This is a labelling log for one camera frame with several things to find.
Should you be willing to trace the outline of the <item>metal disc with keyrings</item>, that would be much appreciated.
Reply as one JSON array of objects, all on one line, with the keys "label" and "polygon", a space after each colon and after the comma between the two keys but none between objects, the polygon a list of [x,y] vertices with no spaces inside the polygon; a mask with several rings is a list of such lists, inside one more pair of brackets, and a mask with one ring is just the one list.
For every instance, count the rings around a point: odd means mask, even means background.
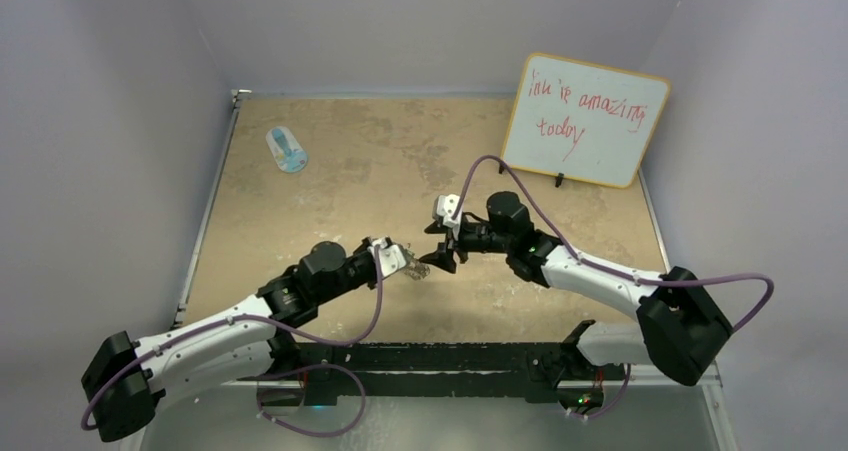
[{"label": "metal disc with keyrings", "polygon": [[427,278],[430,274],[430,267],[419,260],[415,253],[407,246],[400,243],[397,246],[402,255],[399,270],[415,281],[421,281]]}]

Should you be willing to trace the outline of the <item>black base beam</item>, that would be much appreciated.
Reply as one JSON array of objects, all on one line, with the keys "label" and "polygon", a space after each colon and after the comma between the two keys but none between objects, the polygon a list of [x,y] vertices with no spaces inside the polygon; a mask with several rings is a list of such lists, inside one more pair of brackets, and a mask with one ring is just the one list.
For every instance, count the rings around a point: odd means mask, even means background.
[{"label": "black base beam", "polygon": [[521,398],[531,404],[598,408],[602,386],[627,375],[622,364],[591,364],[577,349],[589,322],[561,342],[359,343],[335,347],[271,341],[272,364],[261,381],[292,381],[308,405],[342,396]]}]

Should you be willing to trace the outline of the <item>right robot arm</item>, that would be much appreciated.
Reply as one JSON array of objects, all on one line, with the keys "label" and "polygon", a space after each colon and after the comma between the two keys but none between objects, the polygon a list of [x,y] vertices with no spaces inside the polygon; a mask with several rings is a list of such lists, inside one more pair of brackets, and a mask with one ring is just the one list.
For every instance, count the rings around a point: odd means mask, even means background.
[{"label": "right robot arm", "polygon": [[436,198],[425,231],[444,240],[421,262],[454,274],[471,253],[502,254],[519,279],[577,293],[634,320],[632,326],[591,323],[565,346],[561,363],[573,377],[606,364],[651,364],[693,386],[733,334],[724,313],[684,268],[644,271],[569,251],[562,239],[535,227],[514,192],[491,195],[483,221],[462,211],[459,201],[454,194]]}]

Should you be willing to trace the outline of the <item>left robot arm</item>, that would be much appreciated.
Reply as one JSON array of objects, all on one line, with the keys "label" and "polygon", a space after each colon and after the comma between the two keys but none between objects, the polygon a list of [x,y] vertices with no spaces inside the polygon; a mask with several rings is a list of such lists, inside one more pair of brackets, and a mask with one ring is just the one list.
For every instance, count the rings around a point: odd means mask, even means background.
[{"label": "left robot arm", "polygon": [[311,366],[298,362],[298,338],[352,346],[373,331],[382,310],[375,307],[359,335],[333,340],[302,328],[319,307],[362,286],[382,293],[385,279],[407,264],[405,249],[388,237],[366,238],[352,253],[324,241],[256,293],[208,318],[153,336],[133,339],[120,331],[105,338],[81,378],[87,398],[81,429],[115,442],[189,394],[242,378],[308,373]]}]

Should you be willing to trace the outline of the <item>blue white blister package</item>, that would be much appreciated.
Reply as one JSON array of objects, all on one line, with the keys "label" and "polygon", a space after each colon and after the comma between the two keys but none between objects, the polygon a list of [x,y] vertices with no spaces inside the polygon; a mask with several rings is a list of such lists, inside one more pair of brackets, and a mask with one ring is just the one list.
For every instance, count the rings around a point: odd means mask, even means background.
[{"label": "blue white blister package", "polygon": [[266,143],[280,171],[294,174],[303,170],[308,164],[308,154],[289,128],[284,126],[272,128],[266,134]]}]

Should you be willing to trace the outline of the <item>whiteboard with yellow frame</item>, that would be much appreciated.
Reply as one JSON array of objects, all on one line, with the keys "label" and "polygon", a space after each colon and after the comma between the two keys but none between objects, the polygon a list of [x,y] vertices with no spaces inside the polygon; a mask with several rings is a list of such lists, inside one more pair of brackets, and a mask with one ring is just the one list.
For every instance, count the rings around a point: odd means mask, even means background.
[{"label": "whiteboard with yellow frame", "polygon": [[671,90],[666,78],[534,53],[500,157],[513,169],[627,188]]}]

